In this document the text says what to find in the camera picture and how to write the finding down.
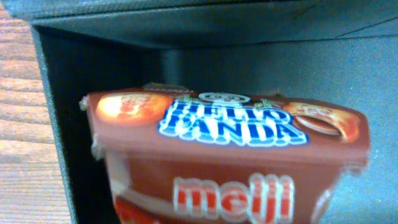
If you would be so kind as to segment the red Hello Panda box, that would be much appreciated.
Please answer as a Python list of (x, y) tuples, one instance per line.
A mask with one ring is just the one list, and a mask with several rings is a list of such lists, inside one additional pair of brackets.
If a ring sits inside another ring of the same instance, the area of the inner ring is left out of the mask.
[(368, 165), (365, 115), (322, 101), (150, 83), (79, 105), (121, 223), (318, 223)]

